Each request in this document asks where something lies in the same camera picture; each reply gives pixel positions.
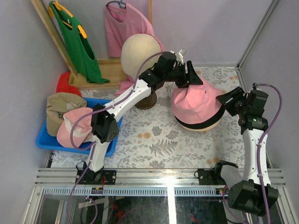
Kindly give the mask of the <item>pink bucket hat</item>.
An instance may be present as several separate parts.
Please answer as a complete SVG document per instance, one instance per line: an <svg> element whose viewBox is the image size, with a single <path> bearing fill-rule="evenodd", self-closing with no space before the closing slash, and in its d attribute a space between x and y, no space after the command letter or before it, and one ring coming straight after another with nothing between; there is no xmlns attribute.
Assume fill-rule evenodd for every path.
<svg viewBox="0 0 299 224"><path fill-rule="evenodd" d="M171 96L171 111L178 116L183 112L202 112L216 110L222 105L216 99L222 92L206 80L203 85L190 85L187 88L175 88Z"/></svg>

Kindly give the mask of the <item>blue plastic bin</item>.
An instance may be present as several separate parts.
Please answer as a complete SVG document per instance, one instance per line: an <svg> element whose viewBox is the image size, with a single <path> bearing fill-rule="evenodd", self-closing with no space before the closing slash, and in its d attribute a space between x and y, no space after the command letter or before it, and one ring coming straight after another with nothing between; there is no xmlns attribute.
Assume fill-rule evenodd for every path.
<svg viewBox="0 0 299 224"><path fill-rule="evenodd" d="M87 101L87 107L93 108L96 104L104 105L106 103L109 103L111 100L109 99L99 99L99 98L84 98ZM112 156L117 145L118 136L115 137L115 139L109 143L109 146L107 148L106 157ZM66 152L72 152L72 153L80 153L80 154L89 154L90 149L88 148L85 151L80 151L74 148L67 148L61 146L56 137L50 136L46 130L46 121L44 122L43 126L41 127L41 130L37 136L36 139L36 145L41 149L48 149L48 150L57 150L57 151L66 151Z"/></svg>

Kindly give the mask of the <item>black bucket hat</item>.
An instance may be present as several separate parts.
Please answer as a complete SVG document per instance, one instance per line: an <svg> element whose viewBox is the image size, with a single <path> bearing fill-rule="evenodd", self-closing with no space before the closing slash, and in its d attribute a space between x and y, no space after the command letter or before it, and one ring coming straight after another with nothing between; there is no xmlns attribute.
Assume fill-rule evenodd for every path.
<svg viewBox="0 0 299 224"><path fill-rule="evenodd" d="M180 121L187 124L200 124L205 121L208 121L211 118L218 118L223 116L225 112L225 108L221 106L216 110L203 110L202 112L183 112L178 116L174 115L175 119L179 119Z"/></svg>

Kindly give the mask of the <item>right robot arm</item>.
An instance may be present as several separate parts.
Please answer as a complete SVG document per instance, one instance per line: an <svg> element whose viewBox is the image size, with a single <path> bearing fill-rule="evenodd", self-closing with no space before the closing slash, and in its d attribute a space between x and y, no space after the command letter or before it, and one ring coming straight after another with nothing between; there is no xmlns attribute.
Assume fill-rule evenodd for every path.
<svg viewBox="0 0 299 224"><path fill-rule="evenodd" d="M235 163L220 160L213 169L198 169L194 176L200 185L226 185L230 208L262 217L277 201L278 190L272 187L267 170L266 142L271 125L263 113L268 94L257 87L254 84L250 92L236 87L217 96L231 116L239 116L245 149L243 173Z"/></svg>

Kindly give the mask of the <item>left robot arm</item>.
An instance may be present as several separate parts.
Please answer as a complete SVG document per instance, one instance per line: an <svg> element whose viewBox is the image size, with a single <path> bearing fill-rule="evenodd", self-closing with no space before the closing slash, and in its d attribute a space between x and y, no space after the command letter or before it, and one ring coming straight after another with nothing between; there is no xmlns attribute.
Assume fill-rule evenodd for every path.
<svg viewBox="0 0 299 224"><path fill-rule="evenodd" d="M78 174L79 184L102 184L104 180L104 159L110 142L119 134L118 121L144 98L163 87L166 82L174 82L178 88L202 85L192 62L177 60L172 52L157 53L158 61L145 71L138 70L133 85L105 105L96 104L91 116L93 140L88 148L89 157L83 165L83 173Z"/></svg>

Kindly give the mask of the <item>beige straw hat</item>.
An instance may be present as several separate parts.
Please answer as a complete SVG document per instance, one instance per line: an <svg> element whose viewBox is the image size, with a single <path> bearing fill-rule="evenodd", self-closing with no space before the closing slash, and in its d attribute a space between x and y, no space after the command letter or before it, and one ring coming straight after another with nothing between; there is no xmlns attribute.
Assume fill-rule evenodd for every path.
<svg viewBox="0 0 299 224"><path fill-rule="evenodd" d="M195 131L195 132L204 132L204 131L208 131L211 130L212 128L216 127L223 116L220 116L218 118L211 118L208 121L205 121L203 123L200 124L187 124L184 123L182 121L180 121L179 119L176 119L177 122L185 129L190 130L190 131Z"/></svg>

